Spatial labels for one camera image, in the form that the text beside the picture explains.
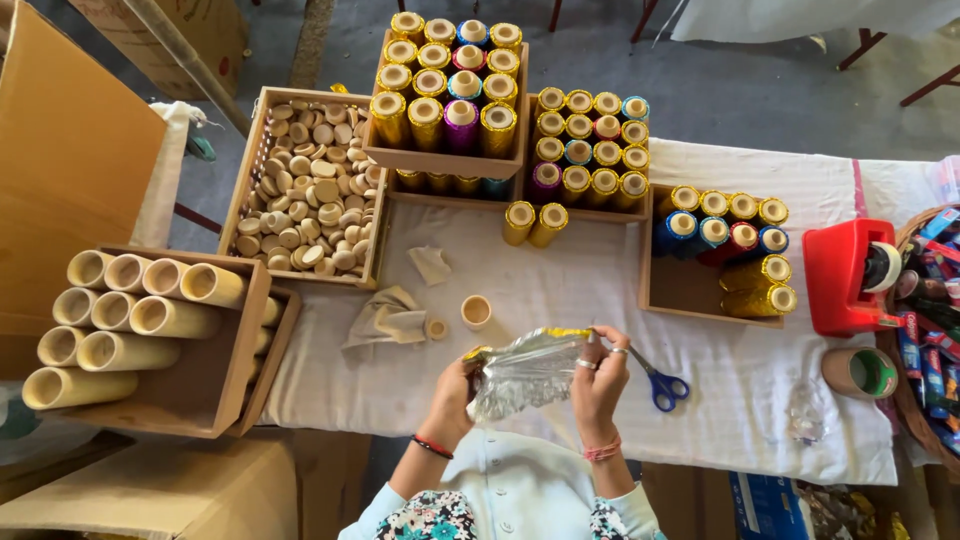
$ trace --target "silver foil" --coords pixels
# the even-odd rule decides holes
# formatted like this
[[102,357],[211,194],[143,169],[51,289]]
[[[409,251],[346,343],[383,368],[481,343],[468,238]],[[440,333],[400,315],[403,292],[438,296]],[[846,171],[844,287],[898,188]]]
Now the silver foil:
[[476,397],[467,405],[474,422],[496,422],[527,406],[540,407],[570,397],[577,359],[596,362],[599,339],[590,330],[540,328],[506,347],[478,347],[464,362],[482,362],[476,372]]

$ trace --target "chair leg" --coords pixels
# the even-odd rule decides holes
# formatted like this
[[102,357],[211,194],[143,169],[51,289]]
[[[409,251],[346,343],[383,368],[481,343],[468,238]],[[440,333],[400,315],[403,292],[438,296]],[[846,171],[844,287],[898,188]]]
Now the chair leg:
[[634,34],[630,37],[631,43],[636,43],[640,40],[640,33],[643,32],[643,28],[647,25],[647,21],[650,20],[650,15],[654,13],[654,8],[657,6],[659,0],[643,0],[643,16],[640,18],[639,24],[636,25],[636,30]]
[[187,221],[196,223],[197,225],[203,227],[204,229],[207,229],[208,231],[212,231],[216,234],[219,234],[220,231],[223,230],[223,227],[216,221],[213,221],[212,219],[206,217],[205,215],[197,213],[196,211],[189,209],[180,203],[174,204],[174,214],[182,217]]
[[908,95],[906,99],[900,102],[900,106],[906,107],[910,105],[911,103],[917,101],[918,99],[926,96],[926,94],[932,92],[935,88],[939,86],[960,86],[960,82],[952,80],[957,75],[960,75],[960,65],[953,67],[953,69],[951,69],[947,73],[944,73],[940,77],[937,77],[929,85],[924,86],[923,88],[917,90],[916,92],[913,92],[912,94]]
[[856,59],[867,54],[867,51],[872,49],[874,45],[879,43],[879,41],[881,39],[884,39],[886,36],[887,34],[885,32],[877,32],[876,34],[871,36],[869,28],[861,28],[860,29],[860,48],[853,51],[852,54],[850,54],[848,57],[844,58],[843,61],[837,64],[837,70],[845,71],[848,67],[850,67],[852,63],[856,61]]
[[550,26],[547,27],[549,32],[557,30],[557,19],[560,18],[560,6],[563,3],[564,0],[554,0],[553,2],[553,14],[550,15]]

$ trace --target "person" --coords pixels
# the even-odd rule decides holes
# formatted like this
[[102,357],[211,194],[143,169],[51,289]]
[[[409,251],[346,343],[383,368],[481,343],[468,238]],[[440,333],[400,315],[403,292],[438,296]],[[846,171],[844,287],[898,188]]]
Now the person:
[[630,378],[630,338],[593,329],[612,347],[579,359],[570,386],[584,455],[475,428],[467,416],[475,366],[458,359],[441,373],[427,418],[390,481],[340,539],[665,540],[613,424]]

